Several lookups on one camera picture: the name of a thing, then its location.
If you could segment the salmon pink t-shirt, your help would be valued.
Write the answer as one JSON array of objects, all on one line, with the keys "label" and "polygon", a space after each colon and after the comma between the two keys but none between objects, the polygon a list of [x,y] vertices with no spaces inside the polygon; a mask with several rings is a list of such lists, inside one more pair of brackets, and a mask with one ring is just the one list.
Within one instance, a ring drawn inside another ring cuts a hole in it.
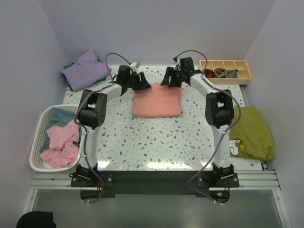
[{"label": "salmon pink t-shirt", "polygon": [[179,116],[181,100],[181,87],[152,84],[149,89],[134,92],[133,116],[141,118]]}]

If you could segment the grey blue t-shirt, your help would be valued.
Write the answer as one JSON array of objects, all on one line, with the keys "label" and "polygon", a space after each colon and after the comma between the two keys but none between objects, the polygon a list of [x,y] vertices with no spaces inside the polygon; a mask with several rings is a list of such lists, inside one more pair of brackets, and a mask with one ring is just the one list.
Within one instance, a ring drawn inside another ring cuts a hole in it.
[{"label": "grey blue t-shirt", "polygon": [[77,151],[80,143],[80,128],[75,123],[75,114],[60,108],[51,108],[50,122],[46,125],[46,138],[40,153],[65,150],[68,146]]}]

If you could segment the black object bottom left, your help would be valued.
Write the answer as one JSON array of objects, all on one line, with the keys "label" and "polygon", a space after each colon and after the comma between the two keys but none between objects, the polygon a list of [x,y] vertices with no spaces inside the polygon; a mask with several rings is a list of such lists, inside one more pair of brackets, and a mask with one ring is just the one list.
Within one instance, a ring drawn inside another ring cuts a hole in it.
[{"label": "black object bottom left", "polygon": [[16,228],[56,228],[52,212],[32,211],[18,220]]}]

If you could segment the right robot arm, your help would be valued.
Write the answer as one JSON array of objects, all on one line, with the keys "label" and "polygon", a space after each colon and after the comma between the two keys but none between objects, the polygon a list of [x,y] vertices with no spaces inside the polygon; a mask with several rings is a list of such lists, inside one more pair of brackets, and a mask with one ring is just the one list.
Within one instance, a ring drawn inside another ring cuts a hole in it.
[{"label": "right robot arm", "polygon": [[230,159],[229,127],[234,118],[231,92],[216,88],[200,70],[196,70],[191,57],[174,59],[175,67],[167,67],[162,86],[181,87],[182,83],[195,88],[206,99],[205,118],[211,126],[215,154],[212,156],[212,182],[221,187],[233,176]]}]

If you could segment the red black rolled sock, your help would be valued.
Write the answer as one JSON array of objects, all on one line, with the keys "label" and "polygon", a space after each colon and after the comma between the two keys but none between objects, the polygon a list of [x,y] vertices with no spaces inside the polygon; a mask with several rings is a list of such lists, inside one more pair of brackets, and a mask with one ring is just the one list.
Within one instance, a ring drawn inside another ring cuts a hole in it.
[{"label": "red black rolled sock", "polygon": [[204,71],[204,75],[205,75],[206,78],[214,78],[215,77],[215,73],[211,69],[206,69]]}]

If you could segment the folded lilac t-shirt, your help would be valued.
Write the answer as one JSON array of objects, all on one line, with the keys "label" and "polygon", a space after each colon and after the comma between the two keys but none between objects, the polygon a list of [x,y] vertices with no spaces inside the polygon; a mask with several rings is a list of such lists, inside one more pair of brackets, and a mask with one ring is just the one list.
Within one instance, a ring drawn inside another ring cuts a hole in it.
[{"label": "folded lilac t-shirt", "polygon": [[105,79],[112,69],[101,63],[95,52],[91,49],[81,55],[71,66],[63,69],[71,91],[78,91]]}]

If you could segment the wooden compartment tray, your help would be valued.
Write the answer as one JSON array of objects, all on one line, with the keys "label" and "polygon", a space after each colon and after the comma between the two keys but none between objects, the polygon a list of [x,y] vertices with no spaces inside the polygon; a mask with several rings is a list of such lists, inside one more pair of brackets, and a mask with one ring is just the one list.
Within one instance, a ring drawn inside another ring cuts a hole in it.
[{"label": "wooden compartment tray", "polygon": [[252,81],[244,60],[208,60],[205,76],[218,85],[249,85]]}]

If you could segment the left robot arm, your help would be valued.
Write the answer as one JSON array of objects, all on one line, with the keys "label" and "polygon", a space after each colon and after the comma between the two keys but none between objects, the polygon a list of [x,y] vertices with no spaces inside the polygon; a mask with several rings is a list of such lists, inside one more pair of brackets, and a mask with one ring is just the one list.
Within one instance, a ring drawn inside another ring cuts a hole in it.
[{"label": "left robot arm", "polygon": [[100,127],[106,117],[107,102],[122,96],[130,88],[134,91],[150,89],[144,73],[139,72],[140,62],[121,65],[114,81],[99,90],[84,90],[78,111],[77,124],[80,125],[82,135],[80,143],[80,160],[76,168],[81,180],[87,186],[94,186],[98,182],[97,174],[97,138]]}]

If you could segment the white laundry basket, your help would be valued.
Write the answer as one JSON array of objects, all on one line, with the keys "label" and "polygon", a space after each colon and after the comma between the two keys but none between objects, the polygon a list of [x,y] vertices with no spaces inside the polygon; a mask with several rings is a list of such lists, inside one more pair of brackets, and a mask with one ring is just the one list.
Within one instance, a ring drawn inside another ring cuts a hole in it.
[{"label": "white laundry basket", "polygon": [[60,108],[63,110],[68,110],[73,113],[76,113],[78,110],[78,106],[75,104],[61,104],[61,105],[54,105],[47,108],[40,116],[38,126],[36,129],[35,137],[33,140],[30,156],[29,156],[29,164],[31,168],[37,172],[60,172],[60,171],[67,171],[74,166],[76,166],[80,160],[81,149],[79,149],[78,156],[74,163],[70,167],[64,168],[53,168],[51,167],[46,161],[43,161],[40,158],[40,149],[44,143],[46,138],[46,125],[50,122],[49,112],[51,108]]}]

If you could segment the grey rolled sock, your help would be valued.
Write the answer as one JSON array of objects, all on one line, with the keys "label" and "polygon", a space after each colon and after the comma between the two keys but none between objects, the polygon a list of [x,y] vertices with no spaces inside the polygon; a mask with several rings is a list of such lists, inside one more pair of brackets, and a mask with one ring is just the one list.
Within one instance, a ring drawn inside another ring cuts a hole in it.
[{"label": "grey rolled sock", "polygon": [[233,70],[227,70],[227,78],[237,78],[238,70],[233,69]]}]

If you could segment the brown patterned rolled sock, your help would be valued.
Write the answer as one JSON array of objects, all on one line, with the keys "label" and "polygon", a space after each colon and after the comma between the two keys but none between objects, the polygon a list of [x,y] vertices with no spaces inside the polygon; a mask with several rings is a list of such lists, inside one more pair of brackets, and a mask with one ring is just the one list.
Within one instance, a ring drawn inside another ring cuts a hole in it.
[{"label": "brown patterned rolled sock", "polygon": [[226,70],[224,68],[215,68],[214,77],[215,78],[226,78],[227,77]]}]

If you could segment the olive green t-shirt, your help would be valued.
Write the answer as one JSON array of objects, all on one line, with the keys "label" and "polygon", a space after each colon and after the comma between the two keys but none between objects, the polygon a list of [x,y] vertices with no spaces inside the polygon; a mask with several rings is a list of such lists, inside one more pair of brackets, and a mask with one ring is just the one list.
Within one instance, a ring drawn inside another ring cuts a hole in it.
[{"label": "olive green t-shirt", "polygon": [[230,154],[234,157],[271,162],[276,151],[270,130],[261,112],[254,106],[234,107],[234,126],[230,129]]}]

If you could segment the folded green t-shirt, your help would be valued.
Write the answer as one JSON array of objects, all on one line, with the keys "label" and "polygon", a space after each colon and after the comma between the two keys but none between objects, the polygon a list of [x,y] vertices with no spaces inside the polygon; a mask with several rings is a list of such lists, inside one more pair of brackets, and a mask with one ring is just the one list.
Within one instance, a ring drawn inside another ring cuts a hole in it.
[{"label": "folded green t-shirt", "polygon": [[108,70],[99,59],[84,63],[72,62],[61,71],[67,80],[70,91],[79,91],[99,82],[105,81]]}]

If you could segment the light pink t-shirt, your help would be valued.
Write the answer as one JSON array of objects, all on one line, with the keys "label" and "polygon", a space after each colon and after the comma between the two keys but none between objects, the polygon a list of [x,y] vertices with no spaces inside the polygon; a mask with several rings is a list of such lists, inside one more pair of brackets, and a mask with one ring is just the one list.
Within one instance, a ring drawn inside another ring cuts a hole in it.
[{"label": "light pink t-shirt", "polygon": [[40,154],[40,158],[53,168],[71,167],[79,153],[79,126],[72,120],[63,127],[52,126],[47,135],[49,148]]}]

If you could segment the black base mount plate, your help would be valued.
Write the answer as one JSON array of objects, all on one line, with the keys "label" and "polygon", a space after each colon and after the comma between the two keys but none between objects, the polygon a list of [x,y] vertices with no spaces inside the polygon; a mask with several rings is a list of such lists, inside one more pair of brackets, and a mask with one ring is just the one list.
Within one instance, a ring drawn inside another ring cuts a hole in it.
[{"label": "black base mount plate", "polygon": [[238,176],[215,180],[211,171],[98,171],[81,168],[71,173],[70,186],[83,200],[116,195],[194,195],[225,203],[240,186]]}]

